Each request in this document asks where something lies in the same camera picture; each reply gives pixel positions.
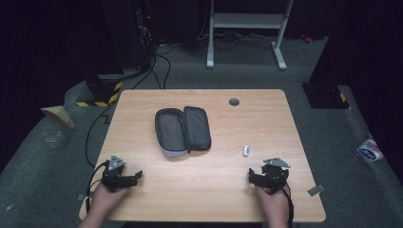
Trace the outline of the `black and yellow striped base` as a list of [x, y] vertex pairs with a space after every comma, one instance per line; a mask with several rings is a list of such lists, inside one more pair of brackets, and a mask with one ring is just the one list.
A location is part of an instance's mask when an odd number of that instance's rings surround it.
[[80, 107], [110, 106], [118, 97], [123, 83], [119, 81], [104, 81], [99, 76], [90, 76], [86, 79], [77, 99]]

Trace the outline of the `black equipment rack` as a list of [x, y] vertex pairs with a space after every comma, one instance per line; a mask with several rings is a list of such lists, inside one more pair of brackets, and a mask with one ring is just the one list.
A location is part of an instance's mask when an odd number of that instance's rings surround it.
[[149, 68], [155, 45], [148, 0], [102, 0], [124, 74]]

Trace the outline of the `blue and white tissue packet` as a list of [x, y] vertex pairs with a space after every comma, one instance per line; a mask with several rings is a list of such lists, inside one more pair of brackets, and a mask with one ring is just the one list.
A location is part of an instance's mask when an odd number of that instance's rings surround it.
[[355, 153], [368, 164], [373, 164], [384, 158], [374, 137], [369, 134], [367, 139], [356, 149]]

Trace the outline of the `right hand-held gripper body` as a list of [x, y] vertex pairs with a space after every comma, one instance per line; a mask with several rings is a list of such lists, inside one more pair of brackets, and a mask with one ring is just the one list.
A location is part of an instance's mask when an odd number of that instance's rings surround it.
[[268, 159], [263, 162], [260, 173], [262, 177], [256, 179], [261, 179], [262, 188], [269, 194], [282, 191], [287, 184], [290, 165], [281, 158]]

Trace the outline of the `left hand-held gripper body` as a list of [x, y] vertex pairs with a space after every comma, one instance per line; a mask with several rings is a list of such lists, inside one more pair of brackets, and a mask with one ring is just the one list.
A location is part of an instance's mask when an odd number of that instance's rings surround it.
[[112, 155], [106, 162], [106, 169], [103, 172], [101, 183], [111, 192], [116, 192], [122, 188], [128, 188], [126, 181], [129, 176], [123, 176], [125, 169], [125, 161], [119, 157]]

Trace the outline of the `open black pencil case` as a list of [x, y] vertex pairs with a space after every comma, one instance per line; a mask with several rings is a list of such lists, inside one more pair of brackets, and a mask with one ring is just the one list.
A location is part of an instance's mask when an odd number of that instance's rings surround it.
[[206, 151], [212, 144], [208, 117], [200, 107], [160, 109], [155, 114], [155, 132], [167, 158], [179, 157], [193, 150]]

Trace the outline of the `grey tape strip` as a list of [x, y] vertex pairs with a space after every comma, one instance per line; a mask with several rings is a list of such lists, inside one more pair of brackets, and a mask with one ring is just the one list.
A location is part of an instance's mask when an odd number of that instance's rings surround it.
[[313, 197], [317, 194], [320, 194], [322, 191], [325, 190], [325, 186], [323, 184], [318, 184], [317, 186], [308, 190], [308, 194]]

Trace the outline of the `beige cardboard piece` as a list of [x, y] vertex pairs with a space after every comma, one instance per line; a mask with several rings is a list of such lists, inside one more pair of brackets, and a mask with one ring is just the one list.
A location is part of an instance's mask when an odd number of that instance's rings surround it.
[[62, 105], [42, 107], [41, 111], [46, 117], [61, 127], [72, 129], [75, 126], [74, 121]]

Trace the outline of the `black base with yellow edge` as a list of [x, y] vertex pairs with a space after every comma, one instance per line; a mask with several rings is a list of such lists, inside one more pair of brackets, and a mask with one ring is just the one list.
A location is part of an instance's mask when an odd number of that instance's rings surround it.
[[337, 86], [303, 83], [302, 88], [311, 108], [349, 109], [346, 96]]

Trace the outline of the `person's left hand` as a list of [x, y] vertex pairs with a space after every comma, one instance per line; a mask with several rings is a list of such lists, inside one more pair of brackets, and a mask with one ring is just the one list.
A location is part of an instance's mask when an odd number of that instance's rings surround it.
[[129, 188], [122, 188], [116, 192], [111, 192], [100, 183], [95, 189], [88, 214], [92, 218], [103, 221], [129, 191]]

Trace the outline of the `white metal stand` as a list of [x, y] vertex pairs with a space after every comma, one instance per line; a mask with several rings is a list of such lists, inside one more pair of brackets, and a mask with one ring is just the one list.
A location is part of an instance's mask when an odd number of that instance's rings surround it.
[[294, 0], [287, 0], [284, 13], [225, 13], [215, 12], [215, 0], [210, 0], [208, 47], [206, 52], [206, 67], [214, 67], [214, 29], [276, 29], [278, 36], [271, 43], [278, 68], [287, 69], [280, 45], [286, 30]]

